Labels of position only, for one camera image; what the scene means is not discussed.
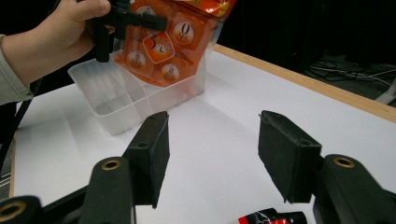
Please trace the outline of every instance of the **red and black package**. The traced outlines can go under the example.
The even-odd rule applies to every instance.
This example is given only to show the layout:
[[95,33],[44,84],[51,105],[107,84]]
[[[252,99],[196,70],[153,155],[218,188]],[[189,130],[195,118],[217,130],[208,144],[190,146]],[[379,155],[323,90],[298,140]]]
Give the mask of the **red and black package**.
[[238,218],[239,224],[306,224],[303,212],[278,213],[269,208]]

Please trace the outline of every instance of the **screw hole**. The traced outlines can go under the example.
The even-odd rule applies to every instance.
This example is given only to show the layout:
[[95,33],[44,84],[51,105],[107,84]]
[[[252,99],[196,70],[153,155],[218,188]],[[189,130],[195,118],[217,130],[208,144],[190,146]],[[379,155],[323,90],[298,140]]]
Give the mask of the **screw hole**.
[[333,161],[335,162],[335,164],[342,166],[342,167],[346,167],[346,168],[355,167],[355,162],[353,162],[352,160],[345,158],[345,157],[336,157],[333,159]]
[[9,221],[21,214],[26,208],[24,202],[13,202],[0,208],[0,222]]
[[106,161],[102,164],[104,170],[115,170],[120,166],[120,161]]

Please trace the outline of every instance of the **black tool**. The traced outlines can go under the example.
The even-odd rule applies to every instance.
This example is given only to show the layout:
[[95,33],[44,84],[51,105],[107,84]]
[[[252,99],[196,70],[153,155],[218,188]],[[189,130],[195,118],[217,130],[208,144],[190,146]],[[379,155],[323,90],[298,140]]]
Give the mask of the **black tool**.
[[[165,31],[165,17],[159,17],[144,13],[142,15],[130,10],[130,0],[110,0],[111,9],[104,17],[93,19],[93,31],[95,35],[95,54],[96,61],[107,63],[109,61],[109,53],[111,52],[110,44],[117,39],[125,39],[126,28],[128,25],[142,26],[150,30]],[[115,27],[115,34],[108,34],[105,25]]]
[[135,224],[137,205],[157,207],[170,157],[168,114],[146,118],[121,157],[96,163],[88,186],[41,206],[35,196],[0,203],[0,223]]
[[289,203],[316,199],[319,224],[396,223],[396,196],[344,155],[320,156],[321,144],[283,115],[262,111],[259,156]]

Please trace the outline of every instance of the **sleeve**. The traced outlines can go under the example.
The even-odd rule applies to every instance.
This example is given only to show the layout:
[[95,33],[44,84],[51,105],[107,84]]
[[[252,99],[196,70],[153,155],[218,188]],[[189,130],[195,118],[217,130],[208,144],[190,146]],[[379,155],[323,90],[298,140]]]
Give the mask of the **sleeve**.
[[24,86],[17,75],[12,71],[0,48],[0,105],[10,102],[30,100],[33,94],[29,86]]

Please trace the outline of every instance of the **dark background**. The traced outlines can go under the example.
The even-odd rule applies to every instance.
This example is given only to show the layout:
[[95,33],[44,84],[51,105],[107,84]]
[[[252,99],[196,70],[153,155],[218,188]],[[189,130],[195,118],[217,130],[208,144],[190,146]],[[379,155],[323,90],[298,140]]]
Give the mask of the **dark background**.
[[325,49],[396,64],[395,40],[394,0],[238,0],[218,43],[301,73]]

